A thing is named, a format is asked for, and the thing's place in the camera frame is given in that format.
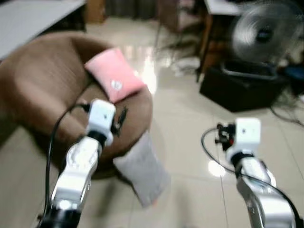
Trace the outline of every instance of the pink pillow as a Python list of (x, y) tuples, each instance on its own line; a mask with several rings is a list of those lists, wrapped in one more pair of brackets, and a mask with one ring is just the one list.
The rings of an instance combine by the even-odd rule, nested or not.
[(112, 103), (123, 100), (146, 86), (134, 75), (133, 69), (118, 48), (94, 56), (85, 64), (85, 68), (104, 88)]

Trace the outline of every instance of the tile floor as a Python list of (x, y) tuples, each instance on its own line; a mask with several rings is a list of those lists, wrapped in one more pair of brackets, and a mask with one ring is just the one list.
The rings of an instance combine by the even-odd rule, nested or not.
[[(79, 227), (249, 228), (235, 177), (219, 170), (200, 146), (206, 129), (237, 116), (262, 120), (259, 156), (304, 215), (303, 129), (279, 121), (267, 109), (235, 115), (201, 96), (193, 75), (175, 77), (168, 68), (168, 52), (152, 56), (156, 27), (152, 22), (109, 19), (103, 25), (88, 25), (88, 33), (120, 46), (149, 85), (154, 97), (152, 140), (171, 174), (171, 186), (155, 206), (142, 209), (128, 185), (116, 178), (96, 180)], [(167, 37), (163, 31), (161, 42)], [(304, 112), (298, 114), (304, 120)], [(207, 139), (209, 149), (225, 162), (212, 140), (213, 136)], [(19, 127), (0, 148), (0, 228), (35, 227), (43, 208), (44, 169), (45, 158)], [(53, 185), (56, 177), (53, 168)]]

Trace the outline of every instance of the table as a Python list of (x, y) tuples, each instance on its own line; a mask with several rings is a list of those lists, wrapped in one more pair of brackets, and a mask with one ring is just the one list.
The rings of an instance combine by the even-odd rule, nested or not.
[(214, 29), (214, 18), (218, 15), (224, 15), (224, 16), (240, 15), (243, 12), (244, 8), (247, 6), (247, 4), (236, 4), (226, 0), (203, 0), (203, 1), (205, 2), (208, 13), (206, 14), (205, 17), (206, 27), (200, 48), (201, 63), (199, 69), (197, 70), (197, 82), (200, 79), (200, 73), (203, 69), (206, 60), (206, 55), (211, 40), (211, 34)]
[(0, 5), (0, 61), (85, 3), (85, 0), (13, 0)]

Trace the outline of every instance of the electric fan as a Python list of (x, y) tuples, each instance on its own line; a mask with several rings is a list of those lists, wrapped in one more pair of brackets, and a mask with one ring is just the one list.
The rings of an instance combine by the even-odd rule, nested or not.
[(292, 1), (258, 1), (233, 23), (235, 60), (221, 63), (232, 76), (273, 80), (276, 67), (304, 31), (301, 9)]

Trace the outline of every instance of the gray pillow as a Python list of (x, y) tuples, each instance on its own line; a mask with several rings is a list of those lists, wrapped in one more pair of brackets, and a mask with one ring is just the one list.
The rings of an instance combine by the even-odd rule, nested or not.
[(170, 183), (169, 174), (155, 156), (148, 131), (124, 157), (115, 158), (113, 162), (132, 183), (143, 207), (153, 204)]

